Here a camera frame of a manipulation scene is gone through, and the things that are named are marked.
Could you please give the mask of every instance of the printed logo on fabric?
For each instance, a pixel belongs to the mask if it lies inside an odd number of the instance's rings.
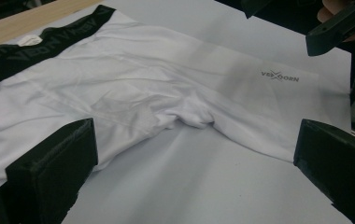
[[[270,70],[270,72],[262,72],[263,77],[270,77],[270,79],[275,79],[278,81],[292,81],[292,82],[299,82],[300,78],[299,77],[289,77],[289,76],[284,76],[282,72],[274,72],[273,70]]]

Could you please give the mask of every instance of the black waistband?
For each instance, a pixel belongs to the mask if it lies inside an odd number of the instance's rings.
[[[113,15],[115,9],[98,6],[96,10],[71,24],[60,28],[47,28],[34,46],[0,45],[0,81],[20,71],[60,54],[79,40],[95,34]]]

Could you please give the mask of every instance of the wooden edge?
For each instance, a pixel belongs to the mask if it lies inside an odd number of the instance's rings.
[[[0,44],[57,21],[101,0],[58,0],[0,20]]]

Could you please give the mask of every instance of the clothing tag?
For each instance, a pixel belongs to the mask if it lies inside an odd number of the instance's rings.
[[[26,35],[24,36],[20,41],[18,41],[18,46],[23,47],[23,46],[33,46],[36,44],[41,43],[43,41],[42,38],[38,35]]]

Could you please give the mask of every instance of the white fabric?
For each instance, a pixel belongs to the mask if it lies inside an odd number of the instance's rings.
[[[5,167],[45,137],[89,117],[95,121],[97,169],[173,128],[176,119],[198,128],[211,123],[242,146],[292,161],[301,119],[332,123],[320,106],[328,99],[323,94],[348,96],[325,88],[316,74],[116,11],[95,35],[0,83],[0,179]]]

